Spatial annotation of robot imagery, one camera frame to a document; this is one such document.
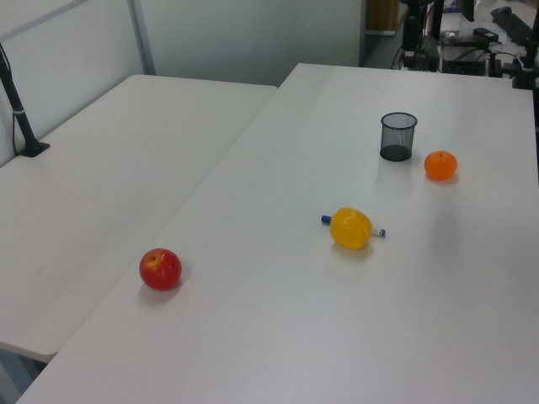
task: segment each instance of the tangerine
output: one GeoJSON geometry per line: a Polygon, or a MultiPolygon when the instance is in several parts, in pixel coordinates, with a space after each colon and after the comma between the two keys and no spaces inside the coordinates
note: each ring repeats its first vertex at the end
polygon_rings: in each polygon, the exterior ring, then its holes
{"type": "Polygon", "coordinates": [[[424,160],[427,177],[437,181],[451,178],[456,171],[456,166],[456,157],[444,150],[434,151],[424,160]]]}

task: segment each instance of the black stand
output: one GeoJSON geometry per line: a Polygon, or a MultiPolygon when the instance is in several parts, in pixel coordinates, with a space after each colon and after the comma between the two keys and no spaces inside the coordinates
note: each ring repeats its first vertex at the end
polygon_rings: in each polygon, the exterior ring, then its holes
{"type": "Polygon", "coordinates": [[[536,91],[537,74],[534,72],[534,64],[539,46],[539,9],[536,12],[536,19],[531,29],[530,38],[526,42],[526,57],[524,64],[513,78],[513,88],[536,91]]]}
{"type": "Polygon", "coordinates": [[[21,156],[26,157],[35,157],[40,154],[42,151],[49,148],[49,145],[46,143],[40,143],[35,139],[34,132],[30,126],[30,122],[26,117],[24,112],[23,104],[20,101],[19,94],[17,93],[17,88],[13,83],[13,77],[11,75],[11,69],[9,68],[8,59],[3,53],[3,49],[0,48],[0,79],[2,79],[2,85],[6,90],[8,95],[9,103],[13,108],[13,113],[19,122],[19,127],[23,133],[24,140],[26,142],[25,149],[20,152],[21,156]]]}
{"type": "Polygon", "coordinates": [[[440,65],[440,52],[437,38],[423,36],[426,25],[427,8],[435,3],[435,16],[440,17],[443,11],[443,0],[400,0],[408,6],[408,17],[404,20],[403,29],[403,65],[409,70],[436,72],[440,65]]]}

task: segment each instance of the black cable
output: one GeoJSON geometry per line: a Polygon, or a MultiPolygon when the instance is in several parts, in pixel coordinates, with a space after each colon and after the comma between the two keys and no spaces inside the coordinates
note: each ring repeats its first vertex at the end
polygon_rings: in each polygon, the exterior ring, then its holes
{"type": "Polygon", "coordinates": [[[401,51],[403,47],[402,46],[399,46],[398,49],[397,49],[397,53],[395,54],[395,57],[393,57],[393,61],[391,63],[391,70],[395,70],[394,67],[395,67],[395,60],[397,60],[397,56],[399,54],[399,52],[401,51]]]}
{"type": "Polygon", "coordinates": [[[488,52],[483,52],[481,55],[478,56],[478,58],[475,60],[474,63],[477,63],[479,61],[479,59],[481,59],[481,56],[487,55],[487,54],[488,54],[488,52]]]}
{"type": "Polygon", "coordinates": [[[515,59],[518,59],[517,56],[513,55],[512,53],[509,53],[509,52],[502,52],[501,50],[497,50],[494,52],[495,55],[509,55],[509,56],[513,56],[515,59]]]}
{"type": "Polygon", "coordinates": [[[8,55],[6,55],[6,51],[3,49],[2,43],[0,43],[0,53],[2,53],[2,58],[6,61],[6,64],[8,65],[8,70],[11,72],[11,65],[9,64],[8,55]]]}
{"type": "Polygon", "coordinates": [[[458,61],[460,61],[464,56],[468,56],[470,55],[471,53],[475,52],[475,51],[484,51],[486,53],[492,53],[492,51],[490,50],[483,50],[481,48],[473,48],[473,49],[470,49],[470,50],[467,50],[466,52],[460,54],[458,57],[455,58],[455,60],[453,61],[453,63],[457,63],[458,61]]]}
{"type": "MultiPolygon", "coordinates": [[[[8,65],[9,73],[11,73],[11,65],[9,64],[8,55],[6,55],[6,51],[3,49],[2,44],[0,43],[0,54],[2,54],[2,58],[6,61],[6,65],[8,65]]],[[[13,153],[15,153],[15,156],[18,156],[17,153],[17,147],[15,147],[15,113],[12,113],[11,116],[12,123],[11,123],[11,144],[13,146],[13,153]]]]}
{"type": "Polygon", "coordinates": [[[15,113],[12,114],[12,124],[11,124],[11,144],[13,145],[13,153],[15,156],[18,156],[17,147],[15,146],[15,113]]]}

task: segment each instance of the wooden cabinet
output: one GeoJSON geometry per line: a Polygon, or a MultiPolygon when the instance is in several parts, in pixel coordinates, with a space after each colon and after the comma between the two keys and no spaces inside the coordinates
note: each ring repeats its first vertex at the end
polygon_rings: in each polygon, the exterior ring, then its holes
{"type": "Polygon", "coordinates": [[[396,31],[399,24],[398,0],[367,0],[366,29],[396,31]]]}

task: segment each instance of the orange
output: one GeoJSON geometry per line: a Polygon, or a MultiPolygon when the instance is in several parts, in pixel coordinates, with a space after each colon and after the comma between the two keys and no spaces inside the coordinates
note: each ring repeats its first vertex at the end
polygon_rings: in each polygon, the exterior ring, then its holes
{"type": "Polygon", "coordinates": [[[359,250],[371,238],[371,221],[356,209],[337,210],[329,225],[331,237],[344,248],[359,250]]]}
{"type": "Polygon", "coordinates": [[[456,171],[456,165],[455,156],[444,150],[430,153],[424,160],[427,177],[438,181],[451,178],[456,171]]]}

